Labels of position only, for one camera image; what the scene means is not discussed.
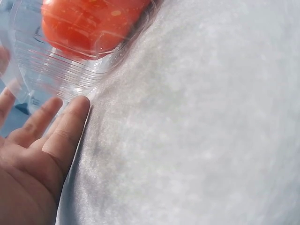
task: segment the plastic container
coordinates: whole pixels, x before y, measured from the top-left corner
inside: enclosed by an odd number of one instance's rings
[[[154,0],[0,0],[1,79],[32,113],[49,97],[88,96],[151,24]]]

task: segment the knuckle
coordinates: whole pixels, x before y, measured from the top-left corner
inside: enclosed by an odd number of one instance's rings
[[[68,132],[64,130],[56,130],[55,133],[60,136],[62,139],[67,140],[69,144],[72,145],[72,147],[76,148],[78,145],[78,141]]]

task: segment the white fabric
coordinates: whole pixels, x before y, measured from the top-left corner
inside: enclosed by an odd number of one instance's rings
[[[98,90],[57,223],[300,224],[299,12],[165,0]]]

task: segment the gray fabric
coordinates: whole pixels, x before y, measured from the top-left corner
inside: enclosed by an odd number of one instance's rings
[[[300,224],[299,12],[166,0],[98,89],[58,224]]]

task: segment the white surface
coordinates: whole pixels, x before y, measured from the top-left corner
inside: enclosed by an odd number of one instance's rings
[[[99,89],[58,224],[300,224],[299,12],[166,0]]]

